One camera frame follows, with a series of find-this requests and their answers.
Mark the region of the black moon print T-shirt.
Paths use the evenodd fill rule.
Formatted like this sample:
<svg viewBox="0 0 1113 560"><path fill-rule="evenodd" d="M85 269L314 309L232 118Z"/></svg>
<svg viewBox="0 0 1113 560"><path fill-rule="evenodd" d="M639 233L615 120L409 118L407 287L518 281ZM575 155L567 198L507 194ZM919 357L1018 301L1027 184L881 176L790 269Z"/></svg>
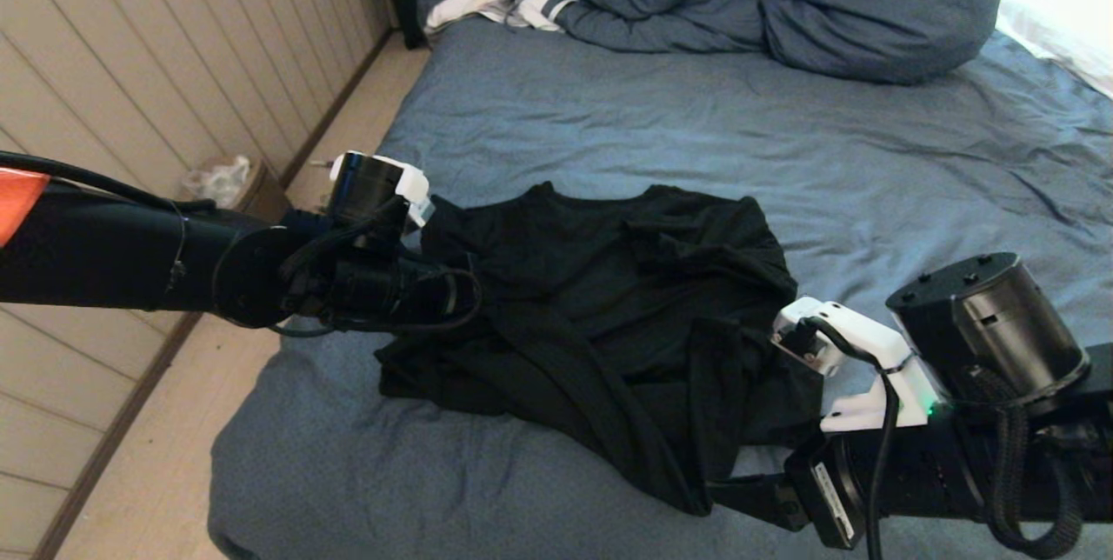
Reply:
<svg viewBox="0 0 1113 560"><path fill-rule="evenodd" d="M434 203L422 252L473 256L483 307L380 348L382 395L556 430L699 517L740 449L817 432L823 379L769 338L796 281L754 198L577 199L541 183L489 206Z"/></svg>

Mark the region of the brown trash bin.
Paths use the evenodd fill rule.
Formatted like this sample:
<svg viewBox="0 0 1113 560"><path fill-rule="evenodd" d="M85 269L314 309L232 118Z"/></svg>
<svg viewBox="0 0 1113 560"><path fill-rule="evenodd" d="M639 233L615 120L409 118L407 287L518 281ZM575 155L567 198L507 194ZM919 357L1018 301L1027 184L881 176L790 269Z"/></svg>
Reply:
<svg viewBox="0 0 1113 560"><path fill-rule="evenodd" d="M262 159L247 157L250 157L256 167L250 171L245 195L242 195L235 208L228 210L240 212L263 222L276 224L286 212L290 210L290 200L270 168ZM179 195L184 200L195 200L184 194L181 183Z"/></svg>

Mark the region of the clear plastic bin liner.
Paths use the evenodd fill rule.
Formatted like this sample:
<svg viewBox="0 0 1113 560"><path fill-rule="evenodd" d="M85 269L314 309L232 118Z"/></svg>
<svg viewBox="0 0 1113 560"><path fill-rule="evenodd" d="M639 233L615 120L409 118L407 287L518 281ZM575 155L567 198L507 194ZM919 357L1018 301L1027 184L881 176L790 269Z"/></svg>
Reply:
<svg viewBox="0 0 1113 560"><path fill-rule="evenodd" d="M188 171L180 184L191 199L209 199L223 209L233 209L245 195L255 167L244 155L216 157Z"/></svg>

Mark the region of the blue bed sheet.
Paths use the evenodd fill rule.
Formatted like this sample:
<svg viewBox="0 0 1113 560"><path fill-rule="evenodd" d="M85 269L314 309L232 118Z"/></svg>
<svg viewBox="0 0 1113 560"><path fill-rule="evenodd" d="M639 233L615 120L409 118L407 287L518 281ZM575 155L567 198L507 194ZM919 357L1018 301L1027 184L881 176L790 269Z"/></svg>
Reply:
<svg viewBox="0 0 1113 560"><path fill-rule="evenodd" d="M1013 250L1085 346L1113 342L1113 101L1012 37L913 87L764 55L626 55L449 27L382 153L472 207L538 183L752 196L802 293L889 321L915 275ZM554 430L378 393L383 335L285 341L211 448L232 560L837 560L732 511L689 517Z"/></svg>

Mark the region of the white pillow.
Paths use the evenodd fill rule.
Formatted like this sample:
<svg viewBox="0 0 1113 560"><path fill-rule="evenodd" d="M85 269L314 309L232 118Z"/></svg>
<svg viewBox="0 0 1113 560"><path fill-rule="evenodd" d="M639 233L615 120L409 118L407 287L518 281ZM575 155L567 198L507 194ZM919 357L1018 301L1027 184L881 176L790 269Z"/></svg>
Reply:
<svg viewBox="0 0 1113 560"><path fill-rule="evenodd" d="M1001 0L996 29L1113 102L1113 0Z"/></svg>

